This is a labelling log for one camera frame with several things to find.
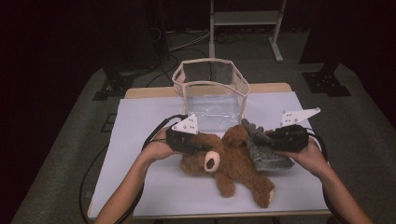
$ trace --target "person's left arm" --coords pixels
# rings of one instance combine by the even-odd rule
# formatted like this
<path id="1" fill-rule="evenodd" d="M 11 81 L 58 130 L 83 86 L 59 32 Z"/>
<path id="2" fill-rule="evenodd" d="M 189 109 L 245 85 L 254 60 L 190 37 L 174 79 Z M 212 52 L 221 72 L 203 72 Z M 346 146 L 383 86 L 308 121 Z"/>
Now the person's left arm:
<path id="1" fill-rule="evenodd" d="M 164 138 L 165 129 L 162 129 L 155 139 Z M 134 202 L 143 186 L 150 165 L 156 160 L 165 159 L 172 154 L 174 154 L 174 151 L 164 142 L 149 143 L 136 158 L 127 175 L 108 199 L 94 223 L 115 223 Z"/>

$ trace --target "floor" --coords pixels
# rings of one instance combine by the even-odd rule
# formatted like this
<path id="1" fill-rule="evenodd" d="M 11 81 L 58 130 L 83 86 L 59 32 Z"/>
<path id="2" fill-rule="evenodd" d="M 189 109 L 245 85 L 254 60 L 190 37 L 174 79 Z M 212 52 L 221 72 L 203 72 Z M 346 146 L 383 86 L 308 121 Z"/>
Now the floor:
<path id="1" fill-rule="evenodd" d="M 176 47 L 198 36 L 170 34 L 168 43 Z M 335 75 L 351 96 L 329 97 L 325 93 L 311 93 L 302 72 L 318 71 L 322 64 L 299 64 L 308 32 L 279 35 L 283 63 L 276 62 L 268 43 L 269 36 L 267 32 L 229 35 L 227 38 L 235 41 L 217 44 L 216 56 L 233 61 L 249 83 L 287 82 L 303 108 L 320 107 L 320 116 L 313 117 L 310 123 L 326 142 L 333 169 L 376 223 L 393 223 L 396 220 L 395 130 L 364 90 L 356 74 L 343 65 L 337 68 Z M 207 43 L 173 52 L 170 61 L 163 64 L 163 69 L 135 78 L 133 88 L 147 87 L 148 84 L 149 87 L 170 86 L 169 78 L 160 76 L 163 71 L 172 76 L 181 61 L 203 58 L 207 54 Z M 114 121 L 121 98 L 92 100 L 105 81 L 106 74 L 102 69 L 92 74 L 12 223 L 92 222 L 86 219 L 85 214 L 106 155 L 111 121 Z M 276 220 L 290 224 L 324 224 L 328 217 L 287 216 Z M 241 222 L 275 223 L 269 217 L 164 221 L 166 224 Z"/>

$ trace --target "teddy bear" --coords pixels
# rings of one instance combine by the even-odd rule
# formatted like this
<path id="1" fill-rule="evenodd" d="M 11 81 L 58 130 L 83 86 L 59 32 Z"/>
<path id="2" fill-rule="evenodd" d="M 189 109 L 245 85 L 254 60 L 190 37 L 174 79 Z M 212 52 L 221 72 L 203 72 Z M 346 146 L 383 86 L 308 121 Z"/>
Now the teddy bear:
<path id="1" fill-rule="evenodd" d="M 275 185 L 257 171 L 249 157 L 246 139 L 248 132 L 237 124 L 226 131 L 222 138 L 213 133 L 198 133 L 189 141 L 198 145 L 210 145 L 205 152 L 184 154 L 180 168 L 186 175 L 212 175 L 216 179 L 222 197 L 235 194 L 234 182 L 245 185 L 252 192 L 254 202 L 267 208 L 275 194 Z"/>

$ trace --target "hexagonal basket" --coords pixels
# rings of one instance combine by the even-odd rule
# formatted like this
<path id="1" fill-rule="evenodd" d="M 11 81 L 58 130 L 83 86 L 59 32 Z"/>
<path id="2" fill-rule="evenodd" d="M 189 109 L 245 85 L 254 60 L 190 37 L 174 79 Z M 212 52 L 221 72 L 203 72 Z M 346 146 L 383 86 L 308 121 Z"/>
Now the hexagonal basket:
<path id="1" fill-rule="evenodd" d="M 183 61 L 172 80 L 183 98 L 183 113 L 197 117 L 199 131 L 221 133 L 241 121 L 249 85 L 233 62 L 214 58 Z"/>

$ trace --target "hand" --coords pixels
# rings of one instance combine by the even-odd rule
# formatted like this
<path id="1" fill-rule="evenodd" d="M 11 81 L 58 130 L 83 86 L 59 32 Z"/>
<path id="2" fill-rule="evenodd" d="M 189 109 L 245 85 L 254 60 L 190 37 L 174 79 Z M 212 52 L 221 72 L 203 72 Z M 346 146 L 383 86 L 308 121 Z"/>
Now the hand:
<path id="1" fill-rule="evenodd" d="M 309 138 L 308 145 L 299 153 L 276 151 L 277 154 L 288 156 L 312 173 L 312 175 L 321 178 L 330 172 L 331 167 L 324 159 L 317 143 L 313 138 Z"/>
<path id="2" fill-rule="evenodd" d="M 156 160 L 163 160 L 169 156 L 176 154 L 172 148 L 166 143 L 166 130 L 168 128 L 161 129 L 153 138 L 154 141 L 150 142 L 141 152 L 141 156 L 152 162 Z"/>

